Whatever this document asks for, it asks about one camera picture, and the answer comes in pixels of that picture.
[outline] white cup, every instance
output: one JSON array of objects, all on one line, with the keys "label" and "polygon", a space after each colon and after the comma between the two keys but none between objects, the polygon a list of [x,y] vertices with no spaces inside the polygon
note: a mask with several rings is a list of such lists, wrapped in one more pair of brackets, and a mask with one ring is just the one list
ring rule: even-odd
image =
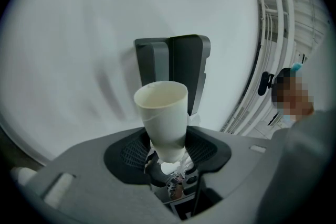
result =
[{"label": "white cup", "polygon": [[141,87],[134,101],[159,158],[177,162],[185,151],[187,87],[175,81],[153,82]]}]

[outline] white backdrop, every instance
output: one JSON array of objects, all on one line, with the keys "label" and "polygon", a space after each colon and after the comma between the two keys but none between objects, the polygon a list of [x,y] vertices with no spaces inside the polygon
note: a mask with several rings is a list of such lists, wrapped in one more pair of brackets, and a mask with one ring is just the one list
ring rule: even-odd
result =
[{"label": "white backdrop", "polygon": [[13,0],[0,36],[1,124],[42,163],[142,126],[133,41],[200,34],[212,45],[200,126],[219,130],[245,87],[257,33],[257,0]]}]

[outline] cup rim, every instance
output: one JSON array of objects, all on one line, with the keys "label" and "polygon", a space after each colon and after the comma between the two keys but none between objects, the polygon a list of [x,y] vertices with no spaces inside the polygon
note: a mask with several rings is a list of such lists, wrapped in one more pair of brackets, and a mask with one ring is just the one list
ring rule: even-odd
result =
[{"label": "cup rim", "polygon": [[[175,102],[173,103],[170,103],[168,105],[162,105],[162,106],[156,106],[156,107],[148,107],[148,106],[145,106],[145,105],[141,105],[141,104],[138,104],[135,100],[135,97],[136,95],[141,91],[143,90],[145,87],[148,87],[149,85],[153,85],[153,84],[160,84],[160,83],[172,83],[172,84],[179,84],[181,86],[183,86],[183,88],[185,89],[185,94],[183,95],[183,97],[179,98],[178,100],[176,100]],[[145,86],[142,86],[141,88],[139,88],[134,96],[133,96],[133,99],[134,99],[134,102],[137,106],[141,107],[141,108],[144,108],[144,109],[161,109],[161,108],[168,108],[170,106],[173,106],[179,102],[181,102],[186,96],[188,95],[188,88],[186,87],[186,85],[182,84],[182,83],[179,83],[179,82],[176,82],[176,81],[171,81],[171,80],[162,80],[162,81],[156,81],[156,82],[151,82],[151,83],[148,83],[146,84]]]}]

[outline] paper cup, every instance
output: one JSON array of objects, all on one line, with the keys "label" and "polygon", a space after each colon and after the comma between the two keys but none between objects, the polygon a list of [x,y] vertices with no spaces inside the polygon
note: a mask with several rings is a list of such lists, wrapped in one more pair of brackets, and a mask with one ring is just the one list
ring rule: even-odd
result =
[{"label": "paper cup", "polygon": [[175,81],[158,81],[134,95],[140,117],[159,158],[177,162],[184,154],[188,89]]}]

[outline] white wall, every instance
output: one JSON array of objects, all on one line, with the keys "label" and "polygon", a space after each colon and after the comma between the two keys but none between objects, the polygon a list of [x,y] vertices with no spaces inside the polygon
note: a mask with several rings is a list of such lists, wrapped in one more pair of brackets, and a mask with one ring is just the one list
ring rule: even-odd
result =
[{"label": "white wall", "polygon": [[201,34],[212,48],[200,126],[219,130],[249,76],[257,22],[257,0],[15,0],[0,36],[2,126],[42,163],[141,126],[133,41]]}]

